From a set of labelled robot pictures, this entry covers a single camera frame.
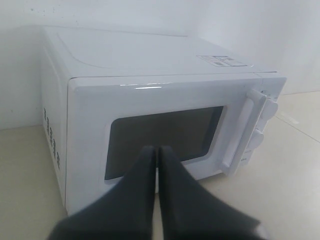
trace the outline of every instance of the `microwave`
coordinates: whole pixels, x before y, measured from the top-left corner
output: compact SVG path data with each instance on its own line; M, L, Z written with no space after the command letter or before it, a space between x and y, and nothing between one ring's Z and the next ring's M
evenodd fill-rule
M197 180L233 175L285 82L195 37L43 28L43 127L68 214L112 189L147 145L171 146Z

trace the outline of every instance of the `white wall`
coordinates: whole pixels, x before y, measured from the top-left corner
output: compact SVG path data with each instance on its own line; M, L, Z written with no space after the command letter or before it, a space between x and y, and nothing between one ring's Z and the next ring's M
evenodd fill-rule
M41 124L39 27L98 29L138 26L186 34L204 0L2 0L0 7L0 129Z
M319 0L212 0L198 35L288 77L284 94L320 91Z

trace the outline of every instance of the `microwave top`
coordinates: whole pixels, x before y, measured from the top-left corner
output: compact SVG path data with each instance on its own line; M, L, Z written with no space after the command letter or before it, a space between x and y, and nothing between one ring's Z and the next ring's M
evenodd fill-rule
M274 73L200 38L44 27L43 49L69 78Z

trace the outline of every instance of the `floor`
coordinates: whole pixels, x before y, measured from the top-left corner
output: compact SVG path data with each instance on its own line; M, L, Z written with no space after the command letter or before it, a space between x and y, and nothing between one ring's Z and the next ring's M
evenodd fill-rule
M274 239L320 239L319 103L320 92L282 96L249 165L200 181ZM42 127L0 131L0 239L43 240L65 216ZM161 240L158 198L153 221Z

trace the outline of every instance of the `dark glass window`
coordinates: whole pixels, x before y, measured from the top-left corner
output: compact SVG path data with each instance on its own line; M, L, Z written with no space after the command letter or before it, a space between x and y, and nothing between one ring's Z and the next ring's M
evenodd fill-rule
M171 146L181 161L206 155L223 106L116 119L110 130L105 180L123 176L143 146Z

